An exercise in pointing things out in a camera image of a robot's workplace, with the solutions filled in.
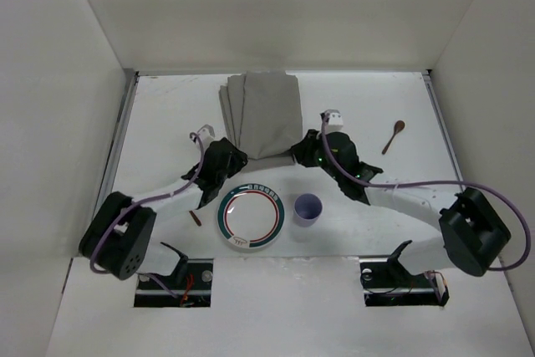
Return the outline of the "grey cloth placemat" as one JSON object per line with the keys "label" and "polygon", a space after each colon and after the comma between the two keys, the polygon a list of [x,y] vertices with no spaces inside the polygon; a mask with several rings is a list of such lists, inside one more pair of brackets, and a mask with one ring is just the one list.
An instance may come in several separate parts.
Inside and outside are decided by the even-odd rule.
{"label": "grey cloth placemat", "polygon": [[285,72],[246,72],[219,89],[228,139],[247,155],[246,171],[294,164],[290,148],[303,138],[298,78]]}

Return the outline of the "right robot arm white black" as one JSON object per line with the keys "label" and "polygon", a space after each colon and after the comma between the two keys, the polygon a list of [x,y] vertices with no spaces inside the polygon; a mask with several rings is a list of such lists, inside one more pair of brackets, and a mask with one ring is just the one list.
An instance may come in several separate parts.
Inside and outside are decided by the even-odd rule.
{"label": "right robot arm white black", "polygon": [[484,195],[467,187],[457,193],[428,185],[404,187],[384,171],[359,159],[348,135],[309,130],[290,153],[304,167],[319,167],[351,200],[399,212],[434,227],[440,236],[403,241],[386,261],[397,272],[418,275],[459,268],[483,276],[511,238],[509,229]]}

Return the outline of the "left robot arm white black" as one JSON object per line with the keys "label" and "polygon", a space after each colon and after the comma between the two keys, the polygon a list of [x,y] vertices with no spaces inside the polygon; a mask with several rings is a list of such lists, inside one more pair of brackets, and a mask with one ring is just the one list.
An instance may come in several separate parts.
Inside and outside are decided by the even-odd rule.
{"label": "left robot arm white black", "polygon": [[136,274],[180,283],[187,269],[183,252],[152,238],[159,222],[198,210],[212,202],[226,179],[247,165],[247,154],[228,139],[194,140],[201,159],[175,183],[145,196],[115,191],[100,206],[79,243],[91,271],[123,281]]}

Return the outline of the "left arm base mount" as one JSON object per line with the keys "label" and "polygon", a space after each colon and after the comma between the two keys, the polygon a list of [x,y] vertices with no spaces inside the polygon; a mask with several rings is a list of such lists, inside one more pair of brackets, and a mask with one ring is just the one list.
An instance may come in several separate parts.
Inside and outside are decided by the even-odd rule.
{"label": "left arm base mount", "polygon": [[136,284],[135,308],[210,308],[213,259],[190,259],[170,277],[140,276]]}

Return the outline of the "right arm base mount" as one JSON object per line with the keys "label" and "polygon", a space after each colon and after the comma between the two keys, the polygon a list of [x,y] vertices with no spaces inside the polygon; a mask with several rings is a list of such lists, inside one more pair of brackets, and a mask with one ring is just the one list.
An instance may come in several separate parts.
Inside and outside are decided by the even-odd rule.
{"label": "right arm base mount", "polygon": [[443,308],[450,299],[445,277],[437,271],[410,274],[398,263],[363,260],[360,283],[366,307],[433,306]]}

